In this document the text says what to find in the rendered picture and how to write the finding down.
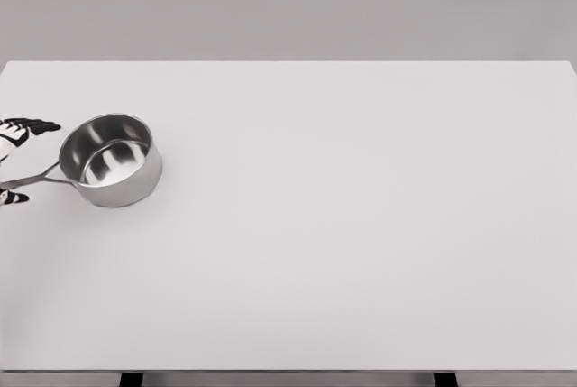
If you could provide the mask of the steel saucepan with long handle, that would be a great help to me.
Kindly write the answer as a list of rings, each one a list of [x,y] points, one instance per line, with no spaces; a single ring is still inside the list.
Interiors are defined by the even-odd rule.
[[[99,115],[72,130],[58,160],[43,172],[0,182],[15,190],[40,182],[72,186],[98,207],[126,207],[148,197],[163,170],[149,126],[133,115]]]

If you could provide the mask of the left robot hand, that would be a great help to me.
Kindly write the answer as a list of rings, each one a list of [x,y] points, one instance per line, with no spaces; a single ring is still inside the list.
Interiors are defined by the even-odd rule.
[[[15,117],[0,119],[0,166],[10,154],[28,143],[32,138],[54,133],[61,125],[42,119]],[[10,189],[0,188],[0,207],[26,203],[30,197]]]

